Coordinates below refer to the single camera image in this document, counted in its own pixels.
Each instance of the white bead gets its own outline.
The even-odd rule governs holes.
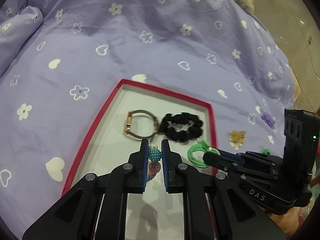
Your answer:
[[[156,145],[156,144],[154,144],[154,143],[151,143],[150,145],[149,145],[149,150],[152,150],[152,149],[158,149],[158,146]]]

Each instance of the silver screw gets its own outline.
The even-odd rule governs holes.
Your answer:
[[[133,167],[133,166],[132,166],[131,163],[126,163],[126,164],[123,165],[123,168],[124,168],[125,170],[127,170],[127,171],[128,171],[128,170],[131,170],[132,167]]]
[[[216,178],[217,178],[217,179],[225,179],[225,177],[226,177],[226,176],[225,176],[224,173],[222,173],[222,172],[217,172],[217,173],[216,173]]]
[[[85,176],[85,179],[87,181],[90,181],[90,180],[94,180],[96,176],[93,174],[93,173],[88,173],[86,176]]]
[[[180,163],[180,164],[178,165],[178,168],[179,168],[180,170],[186,170],[186,169],[188,168],[188,165],[185,164],[185,163]]]

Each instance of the pink bead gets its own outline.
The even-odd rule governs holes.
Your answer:
[[[158,173],[161,170],[161,164],[159,162],[150,162],[148,169],[151,173]]]

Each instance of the tray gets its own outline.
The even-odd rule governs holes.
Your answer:
[[[203,135],[212,147],[217,147],[214,117],[211,105],[170,90],[149,84],[122,79],[115,87],[95,118],[74,159],[63,192],[67,192],[85,174],[98,176],[110,173],[115,167],[128,161],[131,153],[140,148],[140,139],[124,133],[127,114],[130,110],[144,109],[158,117],[161,122],[167,113],[196,114],[203,121]],[[149,135],[153,121],[144,114],[135,114],[132,131]],[[163,135],[156,135],[151,143],[160,147]],[[187,144],[169,141],[171,150],[180,153],[183,162],[191,164],[187,150],[196,141]],[[203,153],[195,152],[202,159]],[[199,169],[212,173],[211,168]],[[143,195],[129,194],[126,220],[126,239],[184,239],[183,207],[181,194],[167,194],[162,170],[147,183]]]

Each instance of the camera lens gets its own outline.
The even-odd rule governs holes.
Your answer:
[[[297,140],[299,140],[299,138],[300,138],[300,133],[301,131],[300,131],[300,125],[299,124],[297,124],[297,126],[296,126],[296,139]]]
[[[293,135],[293,121],[291,120],[290,121],[290,124],[289,124],[289,133],[290,133],[290,135]]]

